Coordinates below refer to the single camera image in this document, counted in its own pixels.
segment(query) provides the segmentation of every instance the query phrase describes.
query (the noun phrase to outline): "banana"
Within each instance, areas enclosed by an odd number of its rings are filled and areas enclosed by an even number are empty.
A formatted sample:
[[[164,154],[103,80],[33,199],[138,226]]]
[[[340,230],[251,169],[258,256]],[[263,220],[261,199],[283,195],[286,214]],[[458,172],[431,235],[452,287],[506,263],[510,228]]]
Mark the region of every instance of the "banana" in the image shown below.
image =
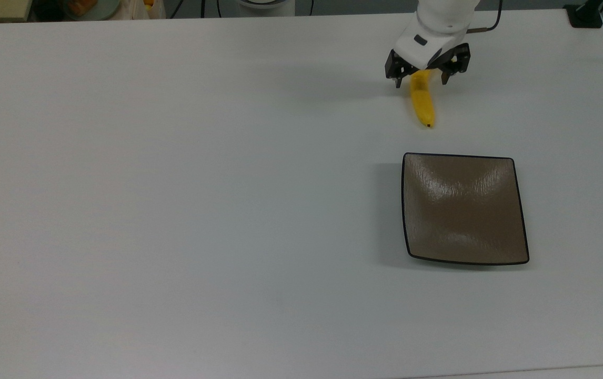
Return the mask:
[[[416,111],[419,121],[427,127],[435,125],[435,108],[432,105],[432,97],[428,82],[431,69],[422,69],[411,75],[409,82],[409,91],[411,93],[411,102]]]

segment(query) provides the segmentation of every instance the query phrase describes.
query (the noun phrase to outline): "square plate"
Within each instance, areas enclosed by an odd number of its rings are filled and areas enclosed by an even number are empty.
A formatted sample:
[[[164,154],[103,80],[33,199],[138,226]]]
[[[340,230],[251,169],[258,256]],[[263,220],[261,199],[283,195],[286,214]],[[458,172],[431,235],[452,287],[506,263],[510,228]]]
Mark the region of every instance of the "square plate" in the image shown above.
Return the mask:
[[[412,257],[485,265],[529,259],[511,158],[405,154],[402,219]]]

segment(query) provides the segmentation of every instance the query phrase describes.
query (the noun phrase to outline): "table surface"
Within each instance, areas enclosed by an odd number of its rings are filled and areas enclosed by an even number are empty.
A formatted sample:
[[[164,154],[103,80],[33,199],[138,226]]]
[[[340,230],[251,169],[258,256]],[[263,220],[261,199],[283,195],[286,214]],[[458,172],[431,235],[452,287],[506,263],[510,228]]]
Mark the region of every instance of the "table surface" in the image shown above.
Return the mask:
[[[602,365],[603,28],[504,12],[425,129],[410,17],[0,24],[0,377]],[[530,262],[409,257],[409,151],[513,158]]]

